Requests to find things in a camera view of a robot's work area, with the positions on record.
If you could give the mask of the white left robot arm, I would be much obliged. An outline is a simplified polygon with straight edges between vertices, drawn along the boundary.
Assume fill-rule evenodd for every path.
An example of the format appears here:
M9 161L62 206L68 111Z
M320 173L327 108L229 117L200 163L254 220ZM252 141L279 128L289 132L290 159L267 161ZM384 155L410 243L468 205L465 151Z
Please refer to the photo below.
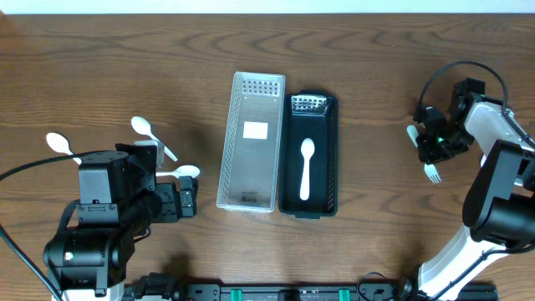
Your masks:
M150 179L103 189L83 184L82 199L66 207L59 229L43 251L48 276L61 300L120 300L126 267L135 244L151 234L153 223L174 223L196 215L198 181Z

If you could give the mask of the white plastic fork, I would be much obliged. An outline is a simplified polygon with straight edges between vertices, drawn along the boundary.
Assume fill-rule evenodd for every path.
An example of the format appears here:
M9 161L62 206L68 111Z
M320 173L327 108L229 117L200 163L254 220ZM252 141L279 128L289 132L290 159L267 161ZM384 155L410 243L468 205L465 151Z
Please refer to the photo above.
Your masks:
M483 154L480 161L480 167L482 168L486 162L487 157Z

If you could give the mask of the dark green plastic basket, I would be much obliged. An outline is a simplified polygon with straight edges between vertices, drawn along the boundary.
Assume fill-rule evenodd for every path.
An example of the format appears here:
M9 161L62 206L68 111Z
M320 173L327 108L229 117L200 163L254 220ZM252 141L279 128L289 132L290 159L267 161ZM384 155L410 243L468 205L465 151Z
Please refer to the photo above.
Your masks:
M338 101L303 89L284 102L280 212L297 218L332 217L338 211Z

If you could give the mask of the pale green plastic fork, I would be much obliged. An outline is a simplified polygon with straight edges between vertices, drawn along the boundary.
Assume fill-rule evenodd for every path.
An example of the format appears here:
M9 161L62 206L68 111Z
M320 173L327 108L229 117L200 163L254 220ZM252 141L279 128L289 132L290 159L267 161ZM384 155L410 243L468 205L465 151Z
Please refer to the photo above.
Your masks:
M407 134L410 137L411 141L413 142L415 148L417 148L418 147L418 143L417 143L416 139L419 136L418 130L416 129L416 127L414 125L408 125L407 128L406 128L406 131L407 131ZM438 172L438 170L436 169L436 167L434 165L425 163L424 164L424 172L425 172L425 174L427 175L427 177L429 178L429 180L432 183L434 183L434 184L441 183L441 178L440 178L439 172Z

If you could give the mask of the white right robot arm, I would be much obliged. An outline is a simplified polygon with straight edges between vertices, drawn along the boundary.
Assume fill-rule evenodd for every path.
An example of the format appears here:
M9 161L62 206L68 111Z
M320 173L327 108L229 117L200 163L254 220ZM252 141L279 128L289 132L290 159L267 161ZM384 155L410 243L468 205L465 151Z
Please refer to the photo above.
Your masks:
M534 249L534 198L513 191L516 184L533 191L534 149L504 103L478 94L472 99L462 124L486 160L466 195L462 227L420 265L417 298L454 300L496 260Z

